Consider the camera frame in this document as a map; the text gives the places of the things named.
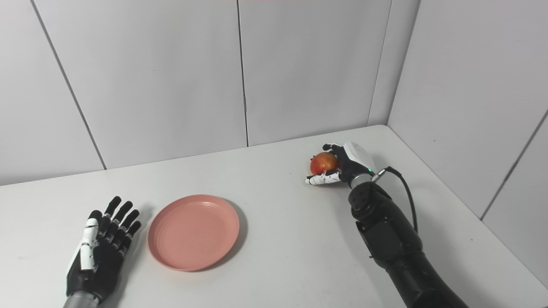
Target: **robotic arm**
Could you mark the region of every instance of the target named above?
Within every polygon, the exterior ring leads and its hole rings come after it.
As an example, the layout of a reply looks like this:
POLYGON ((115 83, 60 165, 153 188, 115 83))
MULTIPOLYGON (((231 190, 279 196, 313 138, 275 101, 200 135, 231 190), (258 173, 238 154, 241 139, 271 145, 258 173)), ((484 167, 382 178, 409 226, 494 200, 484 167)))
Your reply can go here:
POLYGON ((306 178, 311 185, 342 181, 352 191, 348 201, 356 226, 375 262, 386 270, 409 308, 468 308, 445 284, 423 252, 415 228, 392 198, 375 182, 386 172, 402 179, 413 205, 407 183, 401 174, 387 167, 375 174, 371 156, 352 142, 343 146, 326 144, 324 151, 334 154, 339 168, 306 178))

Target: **white wall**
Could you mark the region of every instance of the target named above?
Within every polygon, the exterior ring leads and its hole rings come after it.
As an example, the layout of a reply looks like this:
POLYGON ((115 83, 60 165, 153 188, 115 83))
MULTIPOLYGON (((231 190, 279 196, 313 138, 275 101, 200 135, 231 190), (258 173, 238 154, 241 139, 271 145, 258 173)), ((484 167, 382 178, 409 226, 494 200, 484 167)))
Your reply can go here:
POLYGON ((0 185, 102 169, 29 1, 0 3, 0 185))
POLYGON ((478 216, 548 108, 546 12, 421 1, 389 126, 478 216))
POLYGON ((548 122, 540 127, 484 223, 548 287, 548 122))
POLYGON ((68 83, 0 2, 0 185, 102 169, 84 119, 107 168, 386 122, 417 3, 35 1, 68 83))
POLYGON ((36 3, 107 168, 246 146, 236 1, 36 3))
POLYGON ((366 126, 391 1, 241 1, 251 145, 366 126))
POLYGON ((386 125, 420 0, 392 0, 367 125, 386 125))

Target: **pink plate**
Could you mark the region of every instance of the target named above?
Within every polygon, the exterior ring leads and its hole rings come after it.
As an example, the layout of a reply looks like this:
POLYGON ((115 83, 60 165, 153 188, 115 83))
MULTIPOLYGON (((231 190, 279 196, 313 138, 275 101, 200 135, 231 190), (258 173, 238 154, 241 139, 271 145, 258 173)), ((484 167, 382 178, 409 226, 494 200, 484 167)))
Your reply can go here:
POLYGON ((224 199, 187 196, 156 215, 149 229, 149 249, 170 269, 197 271, 221 260, 234 246, 238 232, 238 214, 224 199))

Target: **metal connector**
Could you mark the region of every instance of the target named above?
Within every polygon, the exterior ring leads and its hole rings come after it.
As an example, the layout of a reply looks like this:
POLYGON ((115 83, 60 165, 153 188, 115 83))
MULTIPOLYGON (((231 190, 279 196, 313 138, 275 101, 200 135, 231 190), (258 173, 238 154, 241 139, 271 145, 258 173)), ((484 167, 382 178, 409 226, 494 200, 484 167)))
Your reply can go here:
POLYGON ((383 170, 379 171, 379 173, 375 174, 375 175, 371 178, 371 182, 373 182, 373 183, 377 182, 377 181, 380 179, 380 177, 381 177, 383 174, 385 174, 385 172, 386 172, 386 169, 383 169, 383 170))

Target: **black arm segment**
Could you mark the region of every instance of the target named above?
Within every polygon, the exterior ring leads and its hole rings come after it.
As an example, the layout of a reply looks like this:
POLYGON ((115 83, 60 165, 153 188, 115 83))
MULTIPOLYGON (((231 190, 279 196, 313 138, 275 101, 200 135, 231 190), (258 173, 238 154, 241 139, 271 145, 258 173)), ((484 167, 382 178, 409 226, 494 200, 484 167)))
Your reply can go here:
POLYGON ((373 259, 390 275, 408 308, 468 308, 432 267, 419 235, 380 186, 356 186, 349 202, 373 259))

